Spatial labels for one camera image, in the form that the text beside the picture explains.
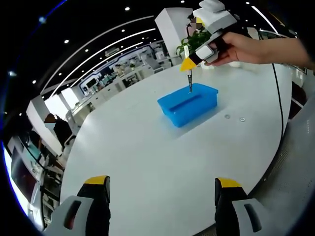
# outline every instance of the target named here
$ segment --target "white pillar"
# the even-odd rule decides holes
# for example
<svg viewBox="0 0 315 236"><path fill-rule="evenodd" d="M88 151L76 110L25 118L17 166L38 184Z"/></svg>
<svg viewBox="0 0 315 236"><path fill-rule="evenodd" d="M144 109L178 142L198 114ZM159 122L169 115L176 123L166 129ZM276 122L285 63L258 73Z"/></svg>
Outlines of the white pillar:
<svg viewBox="0 0 315 236"><path fill-rule="evenodd" d="M61 102L63 102L64 106L68 109L68 111L70 111L71 107L69 106L67 100L64 98L63 94L59 93L58 96L59 96Z"/></svg>
<svg viewBox="0 0 315 236"><path fill-rule="evenodd" d="M79 99L79 101L83 100L84 94L80 89L80 85L73 86L71 89L74 92L74 94L76 95L76 97Z"/></svg>
<svg viewBox="0 0 315 236"><path fill-rule="evenodd" d="M37 96L32 101L30 101L29 106L26 110L26 115L28 116L34 129L40 135L43 140L43 144L54 154L61 155L62 146L56 137L56 134L45 127L44 121L49 110L44 102L44 99Z"/></svg>
<svg viewBox="0 0 315 236"><path fill-rule="evenodd" d="M171 57L176 56L176 48L181 45L182 39L187 37L186 25L189 23L188 16L191 13L192 8L164 8L155 19ZM181 63L180 60L173 61L174 65L179 63Z"/></svg>

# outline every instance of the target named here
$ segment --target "metal probe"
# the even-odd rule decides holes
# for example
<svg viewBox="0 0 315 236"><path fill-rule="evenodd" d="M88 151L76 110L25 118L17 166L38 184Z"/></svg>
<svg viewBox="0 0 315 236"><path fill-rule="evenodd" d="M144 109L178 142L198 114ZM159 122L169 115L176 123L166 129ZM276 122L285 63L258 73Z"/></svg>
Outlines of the metal probe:
<svg viewBox="0 0 315 236"><path fill-rule="evenodd" d="M184 46L185 58L189 57L189 49L188 46ZM192 92L192 70L187 71L188 83L189 83L189 92Z"/></svg>

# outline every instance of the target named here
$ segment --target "ceiling light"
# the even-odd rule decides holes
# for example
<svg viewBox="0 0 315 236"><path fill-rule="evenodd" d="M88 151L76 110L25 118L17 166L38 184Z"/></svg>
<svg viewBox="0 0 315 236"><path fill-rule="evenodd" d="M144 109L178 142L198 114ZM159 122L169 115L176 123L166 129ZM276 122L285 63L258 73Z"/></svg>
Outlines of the ceiling light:
<svg viewBox="0 0 315 236"><path fill-rule="evenodd" d="M130 49L130 48L133 48L133 47L135 47L135 46L137 46L137 45L140 45L140 44L142 44L142 43L143 43L143 42L136 43L136 44L134 44L134 45L132 45L132 46L130 46L130 47L127 47L127 48L125 48L125 49L122 49L121 52L126 51L126 50L128 50L128 49ZM110 59L110 58L112 58L112 57L114 57L114 56L116 56L116 55L118 55L118 54L119 54L119 52L117 52L117 53L115 53L115 54L109 56L107 59ZM98 67L99 65L101 65L103 62L105 62L105 60L101 61L100 63L98 63L98 64L96 64L94 67L92 67L90 70L88 70L87 72L85 72L79 79L77 79L77 80L70 86L70 88L72 88L78 81L80 81L80 80L81 80L84 76L86 76L90 71L92 71L94 68L96 68L96 67Z"/></svg>
<svg viewBox="0 0 315 236"><path fill-rule="evenodd" d="M15 74L15 72L14 72L14 71L9 71L9 72L8 72L8 74L9 74L9 76L11 76L11 77L16 76L16 74Z"/></svg>
<svg viewBox="0 0 315 236"><path fill-rule="evenodd" d="M278 33L278 31L276 30L276 28L271 24L271 22L267 19L267 17L264 16L264 14L262 14L255 6L252 6L252 9L254 9L262 18L264 18L265 21L270 25L270 27L271 27L276 33Z"/></svg>
<svg viewBox="0 0 315 236"><path fill-rule="evenodd" d="M41 22L42 24L46 23L46 18L41 16L39 19L39 22Z"/></svg>
<svg viewBox="0 0 315 236"><path fill-rule="evenodd" d="M121 41L124 41L125 39L134 37L134 36L139 35L139 34L142 34L142 33L150 32L150 31L153 31L153 30L156 30L156 28L147 29L147 30L144 30L144 31L141 31L141 32L138 32L138 33L134 33L134 34L132 34L132 35L129 35L129 36L127 36L127 37L124 37L124 38L122 38L122 39L119 39L119 40L117 40L116 42L113 42L113 43L107 45L106 47L102 48L102 49L99 50L98 52L94 53L94 54L91 55L89 58L87 58L84 62L82 62L82 63L79 64L76 68L74 68L74 70L72 70L72 71L63 79L63 81L62 81L60 84L58 84L58 86L57 86L57 87L55 88L55 90L52 92L52 94L50 95L50 97L52 97L52 96L56 93L56 91L63 85L63 83L64 83L78 68L80 68L84 63L86 63L88 60L90 60L91 58L93 58L95 55L99 54L100 52L104 51L105 49L110 48L111 46L113 46L113 45L115 45L115 44L117 44L117 43L119 43L119 42L121 42Z"/></svg>

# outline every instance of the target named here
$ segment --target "potted plant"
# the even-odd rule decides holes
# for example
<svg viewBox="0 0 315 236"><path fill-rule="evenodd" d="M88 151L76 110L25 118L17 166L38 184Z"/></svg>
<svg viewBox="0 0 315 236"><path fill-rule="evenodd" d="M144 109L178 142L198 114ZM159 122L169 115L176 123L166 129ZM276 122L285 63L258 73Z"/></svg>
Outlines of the potted plant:
<svg viewBox="0 0 315 236"><path fill-rule="evenodd" d="M211 34L203 27L200 31L195 31L192 36L182 39L181 45L176 48L176 55L182 58L181 53L187 45L190 52L194 52L203 43L209 40Z"/></svg>
<svg viewBox="0 0 315 236"><path fill-rule="evenodd" d="M130 66L130 68L131 68L132 70L134 70L134 69L135 69L135 67L136 67L133 63L130 63L130 65L129 65L129 66Z"/></svg>

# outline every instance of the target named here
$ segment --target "white table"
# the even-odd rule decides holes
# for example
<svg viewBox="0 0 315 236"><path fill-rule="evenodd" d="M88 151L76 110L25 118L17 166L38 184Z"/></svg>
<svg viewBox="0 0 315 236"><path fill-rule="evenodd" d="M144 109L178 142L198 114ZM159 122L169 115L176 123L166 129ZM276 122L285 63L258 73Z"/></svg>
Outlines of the white table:
<svg viewBox="0 0 315 236"><path fill-rule="evenodd" d="M120 92L88 115L73 145L61 201L94 176L111 177L110 236L191 236L214 223L215 178L249 193L271 163L281 115L271 65L197 68L193 82L219 90L218 107L176 128L157 100L188 85L179 66ZM276 65L284 122L291 69Z"/></svg>

